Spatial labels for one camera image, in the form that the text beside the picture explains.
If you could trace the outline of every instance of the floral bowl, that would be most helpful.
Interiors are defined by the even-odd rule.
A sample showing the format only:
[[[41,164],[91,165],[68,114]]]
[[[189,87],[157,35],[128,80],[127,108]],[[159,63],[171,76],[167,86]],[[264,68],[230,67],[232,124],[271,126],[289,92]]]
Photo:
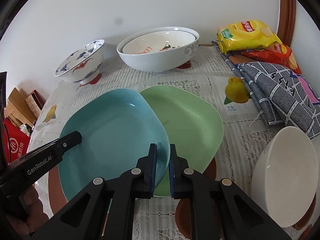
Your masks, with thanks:
[[[117,52],[134,69],[162,72],[189,61],[198,45],[199,34],[192,29],[161,27],[126,38],[118,45]]]
[[[98,74],[103,62],[104,40],[90,42],[70,54],[56,69],[54,76],[69,83],[87,84]]]

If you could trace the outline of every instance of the yellow chip bag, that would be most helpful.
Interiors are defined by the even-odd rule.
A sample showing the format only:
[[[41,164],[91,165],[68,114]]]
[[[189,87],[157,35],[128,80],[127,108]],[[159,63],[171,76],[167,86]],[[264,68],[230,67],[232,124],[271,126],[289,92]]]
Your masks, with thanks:
[[[269,26],[258,20],[229,24],[218,28],[220,50],[226,54],[228,50],[266,48],[281,40]]]

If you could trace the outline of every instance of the lace tablecloth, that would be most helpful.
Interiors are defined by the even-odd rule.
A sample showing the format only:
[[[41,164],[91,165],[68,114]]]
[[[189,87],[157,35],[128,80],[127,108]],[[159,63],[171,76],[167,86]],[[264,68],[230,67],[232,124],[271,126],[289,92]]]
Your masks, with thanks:
[[[191,67],[187,69],[176,68],[164,73],[140,72],[115,57],[104,61],[100,72],[102,77],[94,85],[80,87],[79,84],[64,81],[58,83],[36,123],[29,151],[58,138],[64,124],[77,110],[107,91],[126,87],[140,92],[156,85],[172,85],[206,100],[219,111],[225,132],[223,142],[215,155],[217,179],[230,178],[250,196],[255,163],[281,127],[266,127],[251,100],[246,104],[224,104],[224,88],[228,84],[228,78],[234,74],[214,47],[199,47],[191,59]],[[56,118],[44,122],[53,105],[57,105]],[[44,205],[44,212],[52,217],[48,197],[48,174],[39,179],[36,189]],[[174,221],[178,202],[179,200],[170,197],[137,200],[132,239],[186,239]],[[318,202],[309,224],[314,224],[320,214]],[[292,227],[285,228],[294,240],[298,239],[304,230],[305,228],[300,231]]]

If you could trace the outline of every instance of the blue plate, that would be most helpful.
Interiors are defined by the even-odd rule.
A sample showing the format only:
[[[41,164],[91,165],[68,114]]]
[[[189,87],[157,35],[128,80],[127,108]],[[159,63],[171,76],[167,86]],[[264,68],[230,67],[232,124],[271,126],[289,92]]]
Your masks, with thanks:
[[[82,142],[67,151],[59,176],[68,200],[92,179],[119,177],[148,155],[157,144],[155,186],[160,184],[170,158],[170,143],[161,122],[138,92],[116,89],[91,101],[65,124],[60,137],[79,131]]]

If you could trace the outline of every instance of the folded cloth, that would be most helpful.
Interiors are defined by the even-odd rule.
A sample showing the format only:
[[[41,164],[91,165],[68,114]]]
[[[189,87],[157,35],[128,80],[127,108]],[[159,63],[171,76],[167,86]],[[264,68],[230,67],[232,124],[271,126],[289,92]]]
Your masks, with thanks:
[[[227,64],[241,78],[266,125],[284,123],[310,139],[320,134],[320,101],[304,78],[281,65],[252,62]]]

